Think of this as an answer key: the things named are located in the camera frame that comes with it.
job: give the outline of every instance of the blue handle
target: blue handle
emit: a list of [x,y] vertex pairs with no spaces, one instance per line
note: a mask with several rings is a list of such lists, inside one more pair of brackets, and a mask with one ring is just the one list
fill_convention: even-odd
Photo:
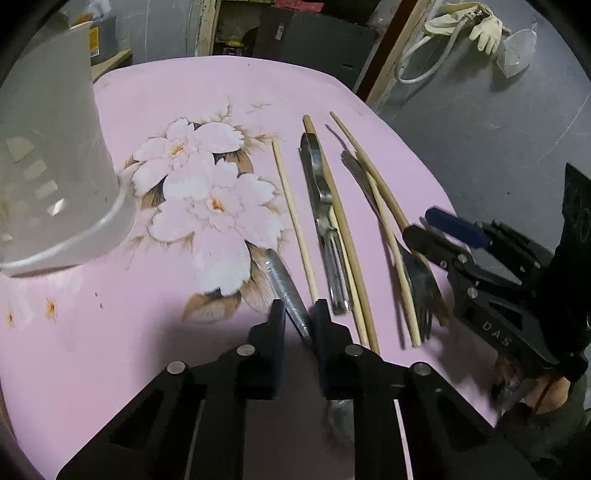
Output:
[[489,245],[490,239],[480,227],[437,207],[429,208],[425,212],[425,219],[429,225],[457,238],[471,248],[487,248]]

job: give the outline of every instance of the rubber glove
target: rubber glove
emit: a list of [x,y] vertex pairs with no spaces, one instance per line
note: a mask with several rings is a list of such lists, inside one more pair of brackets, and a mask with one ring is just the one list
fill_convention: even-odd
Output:
[[478,39],[478,51],[484,50],[487,55],[496,53],[501,43],[503,23],[494,14],[486,17],[470,32],[470,40]]
[[443,11],[445,14],[425,23],[424,29],[427,33],[432,35],[446,35],[449,37],[456,29],[456,25],[466,14],[475,13],[477,10],[482,10],[488,15],[493,14],[488,5],[481,4],[480,2],[445,4],[443,5]]

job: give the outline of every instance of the white flower pattern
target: white flower pattern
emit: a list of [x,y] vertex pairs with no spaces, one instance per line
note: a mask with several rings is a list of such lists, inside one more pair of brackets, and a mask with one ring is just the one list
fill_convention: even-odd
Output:
[[257,310],[270,303],[272,289],[255,253],[279,249],[289,227],[278,213],[276,187],[251,173],[244,134],[223,121],[194,126],[180,118],[144,142],[128,175],[135,195],[143,200],[150,192],[148,206],[157,207],[144,238],[190,247],[199,288],[183,317],[201,310],[211,321],[212,312],[229,317],[241,298]]
[[133,154],[143,163],[132,176],[136,196],[154,188],[165,176],[181,178],[191,156],[204,163],[213,162],[213,153],[236,151],[243,145],[243,134],[223,122],[211,122],[195,130],[186,118],[173,122],[163,137],[150,138]]
[[245,241],[277,249],[282,224],[265,206],[275,187],[252,173],[238,176],[236,164],[224,160],[186,173],[180,183],[164,183],[167,200],[148,231],[160,242],[191,237],[202,293],[232,295],[251,275]]

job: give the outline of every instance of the white plastic cup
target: white plastic cup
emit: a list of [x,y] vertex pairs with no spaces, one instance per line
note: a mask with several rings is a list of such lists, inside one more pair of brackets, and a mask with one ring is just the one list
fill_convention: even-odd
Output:
[[0,88],[0,270],[81,264],[129,232],[135,202],[95,105],[89,23],[26,51]]

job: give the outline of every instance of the wooden chopstick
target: wooden chopstick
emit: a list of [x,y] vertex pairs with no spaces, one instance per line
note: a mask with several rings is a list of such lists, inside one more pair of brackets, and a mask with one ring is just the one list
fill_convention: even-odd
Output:
[[314,276],[314,268],[312,267],[312,261],[310,259],[310,253],[308,252],[308,245],[306,244],[306,237],[301,229],[300,220],[297,216],[296,203],[293,195],[291,194],[290,184],[287,181],[287,173],[285,172],[285,165],[283,164],[283,157],[281,156],[281,150],[279,150],[279,144],[276,139],[272,141],[273,154],[275,155],[275,163],[277,163],[277,170],[279,171],[279,177],[281,179],[281,185],[283,187],[283,193],[285,194],[285,201],[287,202],[287,208],[290,211],[291,222],[294,225],[295,237],[297,238],[298,246],[300,247],[300,255],[302,262],[304,262],[304,271],[306,272],[306,280],[308,281],[308,288],[310,290],[310,296],[312,301],[315,303],[320,298],[318,294],[318,286],[316,285],[316,277]]
[[[392,191],[388,187],[388,184],[385,182],[385,180],[379,174],[378,169],[375,167],[373,162],[369,159],[367,153],[365,153],[363,148],[361,148],[361,145],[359,145],[357,140],[355,140],[355,137],[351,134],[351,132],[349,132],[349,130],[347,130],[347,127],[345,127],[343,125],[343,122],[341,122],[339,120],[339,117],[337,117],[334,112],[331,112],[330,116],[335,120],[335,122],[337,123],[339,128],[343,131],[343,133],[345,134],[345,136],[347,137],[349,142],[351,142],[351,145],[353,145],[353,148],[357,152],[357,160],[359,160],[359,163],[361,163],[361,166],[363,167],[363,169],[374,178],[375,183],[376,183],[378,190],[379,190],[379,194],[386,202],[386,205],[388,205],[388,209],[392,212],[392,215],[394,215],[396,223],[398,224],[398,227],[400,228],[400,231],[402,232],[406,227],[408,227],[410,225],[410,223],[408,222],[406,215],[404,215],[404,212],[400,208],[400,205],[396,201],[396,198],[394,198],[394,195],[392,194]],[[429,261],[425,258],[425,256],[421,255],[420,253],[415,252],[415,251],[413,251],[413,254],[416,255],[421,260],[421,262],[423,262],[426,265],[426,267],[429,269],[429,272],[431,272],[431,275],[433,275],[433,272],[431,270],[431,265],[429,264]],[[440,325],[442,325],[442,326],[449,325],[449,317],[446,312],[443,312],[443,311],[438,312],[437,318],[439,319]]]
[[[304,115],[303,118],[304,127],[306,129],[306,133],[316,134],[316,129],[314,128],[314,124],[312,123],[312,119],[309,115]],[[351,275],[353,277],[355,286],[357,288],[357,292],[359,295],[359,304],[361,306],[361,311],[363,313],[362,319],[355,319],[357,324],[358,330],[360,329],[360,323],[365,324],[365,329],[367,331],[369,346],[371,350],[375,353],[379,354],[379,345],[378,345],[378,337],[375,333],[375,326],[374,326],[374,317],[371,313],[371,308],[369,306],[369,299],[367,294],[367,289],[365,288],[365,282],[363,281],[363,274],[361,272],[361,265],[359,265],[359,258],[357,257],[357,252],[355,251],[355,244],[353,243],[353,236],[351,235],[351,230],[349,229],[349,223],[347,222],[347,217],[345,215],[345,209],[343,208],[343,204],[340,201],[339,192],[336,189],[335,180],[332,176],[330,171],[330,167],[328,162],[326,161],[326,156],[324,155],[324,151],[322,150],[322,145],[320,146],[320,152],[322,154],[322,165],[324,167],[324,178],[326,179],[326,183],[329,186],[329,189],[332,193],[332,205],[335,211],[335,217],[340,229],[340,237],[342,239],[343,245],[345,246],[344,252],[345,255],[349,259],[349,264],[351,267]]]
[[374,194],[375,203],[378,205],[379,216],[382,220],[382,224],[384,225],[386,240],[394,256],[394,267],[396,268],[396,273],[398,274],[398,281],[400,282],[400,288],[402,291],[402,305],[404,306],[404,312],[406,313],[407,317],[410,340],[413,347],[419,347],[421,346],[421,333],[418,329],[417,311],[414,308],[413,293],[411,291],[411,286],[408,281],[408,274],[406,272],[406,268],[404,267],[404,261],[402,260],[402,254],[400,253],[400,249],[398,248],[398,242],[396,241],[396,237],[394,236],[394,234],[392,233],[392,229],[390,228],[388,210],[386,208],[386,205],[384,204],[384,200],[379,194],[378,186],[375,184],[374,178],[369,173],[367,174],[367,176],[369,180],[369,186],[371,187],[371,190]]

